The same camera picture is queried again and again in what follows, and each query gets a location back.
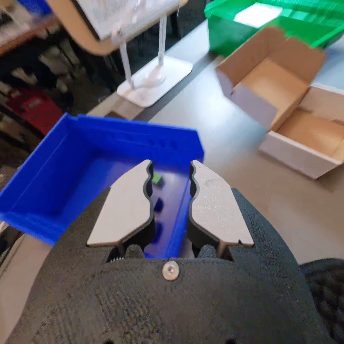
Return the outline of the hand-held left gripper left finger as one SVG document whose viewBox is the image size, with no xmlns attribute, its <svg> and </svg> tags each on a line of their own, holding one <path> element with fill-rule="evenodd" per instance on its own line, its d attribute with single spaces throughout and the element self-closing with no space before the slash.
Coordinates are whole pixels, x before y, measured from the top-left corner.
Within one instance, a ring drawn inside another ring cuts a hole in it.
<svg viewBox="0 0 344 344">
<path fill-rule="evenodd" d="M 126 250 L 130 245 L 138 245 L 144 250 L 153 241 L 153 169 L 153 161 L 144 160 L 112 184 L 87 240 L 88 247 Z"/>
</svg>

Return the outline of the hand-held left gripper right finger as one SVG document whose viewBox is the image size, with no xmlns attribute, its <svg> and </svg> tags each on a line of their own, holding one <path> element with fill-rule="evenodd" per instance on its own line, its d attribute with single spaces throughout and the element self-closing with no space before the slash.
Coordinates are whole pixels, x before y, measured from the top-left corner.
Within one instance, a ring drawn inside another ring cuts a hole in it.
<svg viewBox="0 0 344 344">
<path fill-rule="evenodd" d="M 246 221 L 230 185 L 198 160 L 190 162 L 187 237 L 196 252 L 206 246 L 222 257 L 227 247 L 254 247 Z"/>
</svg>

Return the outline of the white cardboard mailer box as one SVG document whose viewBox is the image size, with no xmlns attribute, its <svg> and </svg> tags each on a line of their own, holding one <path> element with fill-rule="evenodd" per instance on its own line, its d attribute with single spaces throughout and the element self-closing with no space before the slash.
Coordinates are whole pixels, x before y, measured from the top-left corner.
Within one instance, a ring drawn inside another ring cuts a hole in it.
<svg viewBox="0 0 344 344">
<path fill-rule="evenodd" d="M 282 11 L 282 7 L 256 2 L 237 13 L 233 21 L 252 28 L 261 28 L 278 18 Z"/>
<path fill-rule="evenodd" d="M 266 27 L 215 69 L 224 96 L 267 130 L 259 151 L 313 180 L 344 162 L 343 91 L 310 85 L 325 58 Z"/>
</svg>

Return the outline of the green plastic bin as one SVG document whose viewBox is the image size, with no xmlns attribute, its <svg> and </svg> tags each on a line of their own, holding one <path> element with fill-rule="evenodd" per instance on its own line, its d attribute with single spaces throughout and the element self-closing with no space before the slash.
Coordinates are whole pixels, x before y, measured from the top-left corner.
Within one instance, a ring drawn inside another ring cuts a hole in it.
<svg viewBox="0 0 344 344">
<path fill-rule="evenodd" d="M 282 7 L 280 16 L 261 28 L 233 21 L 235 15 L 254 3 Z M 326 49 L 344 31 L 344 2 L 341 0 L 217 0 L 205 6 L 212 52 L 228 57 L 265 27 L 277 27 L 310 48 Z"/>
</svg>

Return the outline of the grey desk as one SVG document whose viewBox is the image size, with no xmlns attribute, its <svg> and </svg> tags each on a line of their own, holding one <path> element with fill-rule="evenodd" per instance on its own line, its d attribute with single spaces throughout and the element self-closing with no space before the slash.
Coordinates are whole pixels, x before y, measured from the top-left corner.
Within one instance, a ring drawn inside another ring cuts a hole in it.
<svg viewBox="0 0 344 344">
<path fill-rule="evenodd" d="M 265 130 L 227 100 L 215 75 L 222 61 L 209 53 L 206 21 L 167 51 L 194 63 L 194 70 L 167 100 L 152 109 L 121 101 L 116 94 L 88 114 L 110 112 L 128 119 L 191 127 L 198 131 L 204 164 L 239 190 L 273 225 L 299 264 L 343 259 L 343 166 L 311 180 L 257 151 Z M 85 248 L 62 258 L 58 247 L 23 235 L 1 267 L 1 343 L 17 324 L 40 268 L 67 282 L 76 273 L 104 265 L 106 253 L 86 258 Z"/>
</svg>

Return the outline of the blue cube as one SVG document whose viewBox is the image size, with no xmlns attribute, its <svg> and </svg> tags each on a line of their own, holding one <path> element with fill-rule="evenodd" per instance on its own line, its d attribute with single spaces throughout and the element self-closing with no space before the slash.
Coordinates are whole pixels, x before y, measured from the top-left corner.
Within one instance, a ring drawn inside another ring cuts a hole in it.
<svg viewBox="0 0 344 344">
<path fill-rule="evenodd" d="M 155 236 L 153 241 L 151 242 L 152 244 L 156 244 L 160 241 L 161 238 L 161 234 L 163 232 L 163 224 L 161 222 L 156 222 L 155 223 L 156 227 L 155 227 Z"/>
</svg>

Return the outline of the red bag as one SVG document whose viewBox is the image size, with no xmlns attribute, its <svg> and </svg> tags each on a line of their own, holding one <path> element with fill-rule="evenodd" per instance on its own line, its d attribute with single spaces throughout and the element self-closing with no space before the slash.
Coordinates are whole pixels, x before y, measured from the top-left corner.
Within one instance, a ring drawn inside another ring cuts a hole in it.
<svg viewBox="0 0 344 344">
<path fill-rule="evenodd" d="M 43 135 L 63 116 L 58 105 L 43 91 L 14 89 L 8 92 L 6 106 Z"/>
</svg>

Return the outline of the black wrist rest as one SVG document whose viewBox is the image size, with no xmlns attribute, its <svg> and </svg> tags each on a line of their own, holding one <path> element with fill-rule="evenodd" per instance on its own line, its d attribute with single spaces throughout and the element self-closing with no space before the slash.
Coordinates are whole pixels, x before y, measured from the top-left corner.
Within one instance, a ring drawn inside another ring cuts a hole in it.
<svg viewBox="0 0 344 344">
<path fill-rule="evenodd" d="M 301 264 L 314 304 L 330 337 L 344 343 L 344 260 L 325 258 Z"/>
</svg>

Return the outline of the printed instruction sheet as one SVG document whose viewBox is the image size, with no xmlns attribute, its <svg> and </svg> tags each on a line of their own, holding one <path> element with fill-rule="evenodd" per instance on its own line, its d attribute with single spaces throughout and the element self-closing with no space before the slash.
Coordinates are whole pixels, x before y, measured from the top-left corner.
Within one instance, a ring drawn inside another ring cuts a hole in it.
<svg viewBox="0 0 344 344">
<path fill-rule="evenodd" d="M 176 9 L 176 0 L 77 0 L 75 6 L 98 41 L 113 42 L 139 33 Z"/>
</svg>

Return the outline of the wooden table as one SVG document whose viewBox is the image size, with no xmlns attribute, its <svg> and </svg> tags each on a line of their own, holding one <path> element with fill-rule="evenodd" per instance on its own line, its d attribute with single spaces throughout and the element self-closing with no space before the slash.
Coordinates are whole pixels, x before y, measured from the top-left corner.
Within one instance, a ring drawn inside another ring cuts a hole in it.
<svg viewBox="0 0 344 344">
<path fill-rule="evenodd" d="M 2 57 L 32 38 L 42 35 L 45 31 L 49 32 L 49 29 L 58 28 L 59 26 L 60 22 L 54 15 L 39 18 L 31 24 L 29 30 L 20 32 L 15 37 L 12 37 L 11 39 L 6 38 L 5 41 L 1 42 L 0 56 Z"/>
</svg>

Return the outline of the small blue plastic bin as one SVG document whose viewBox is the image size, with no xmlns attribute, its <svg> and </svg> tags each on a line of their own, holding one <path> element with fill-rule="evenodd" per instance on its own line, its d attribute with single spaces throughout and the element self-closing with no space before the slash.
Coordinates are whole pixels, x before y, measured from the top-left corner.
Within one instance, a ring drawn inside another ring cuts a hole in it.
<svg viewBox="0 0 344 344">
<path fill-rule="evenodd" d="M 45 0 L 17 0 L 31 14 L 45 16 L 52 14 L 52 10 Z"/>
</svg>

